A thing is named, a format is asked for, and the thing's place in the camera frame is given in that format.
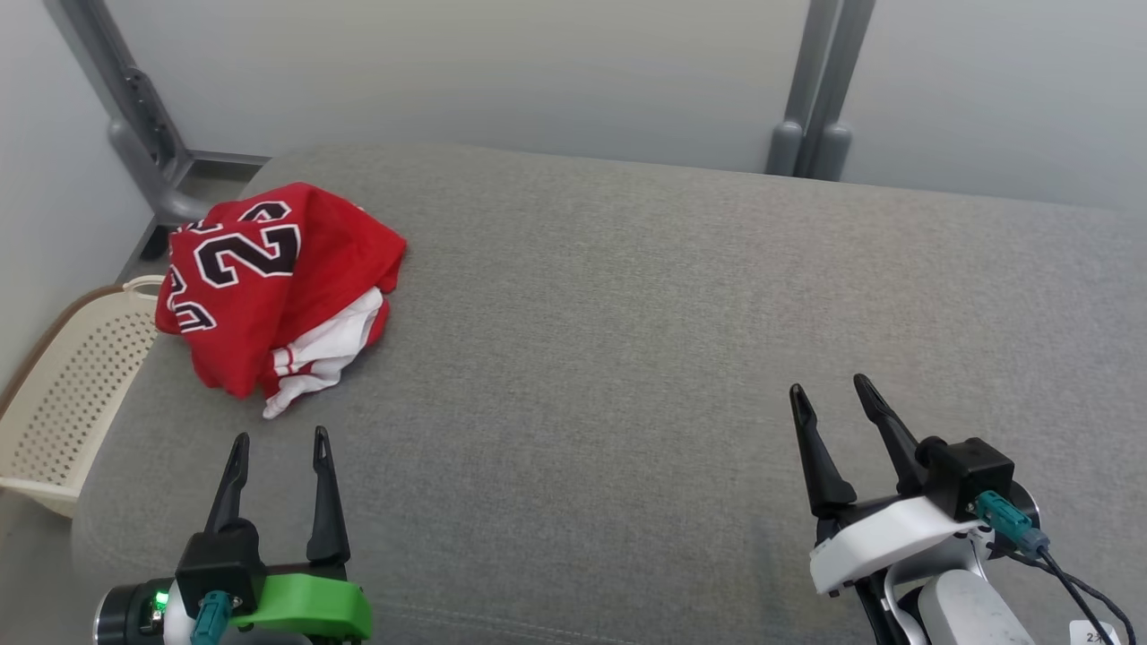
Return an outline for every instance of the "laundry basket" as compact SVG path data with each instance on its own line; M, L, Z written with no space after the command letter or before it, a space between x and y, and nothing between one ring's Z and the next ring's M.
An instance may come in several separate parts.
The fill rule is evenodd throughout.
M71 518L108 426L151 343L162 275L96 289L40 339L0 396L0 488Z

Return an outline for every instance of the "gray fabric tablecloth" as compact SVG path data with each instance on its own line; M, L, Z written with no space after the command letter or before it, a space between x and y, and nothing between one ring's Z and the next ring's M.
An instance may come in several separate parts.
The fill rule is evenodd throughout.
M242 430L264 560L303 560L323 423L377 643L866 643L812 589L787 401L888 494L865 372L916 436L1012 457L1059 561L1144 624L1147 218L453 146L310 149L247 195L299 180L409 241L381 344L267 422L159 339L80 499L93 581L170 574ZM1067 642L1052 577L990 575Z

